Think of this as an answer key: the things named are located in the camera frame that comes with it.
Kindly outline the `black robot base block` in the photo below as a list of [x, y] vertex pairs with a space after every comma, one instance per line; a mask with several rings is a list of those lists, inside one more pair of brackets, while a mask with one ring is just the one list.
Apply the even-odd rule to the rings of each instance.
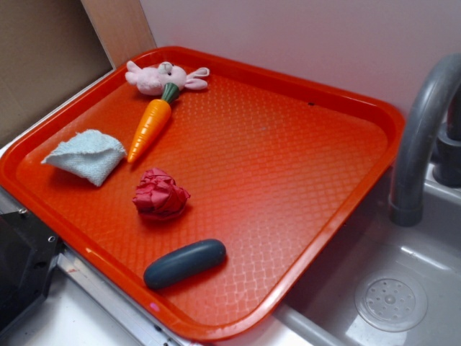
[[46, 300], [61, 248], [28, 209], [1, 215], [1, 335]]

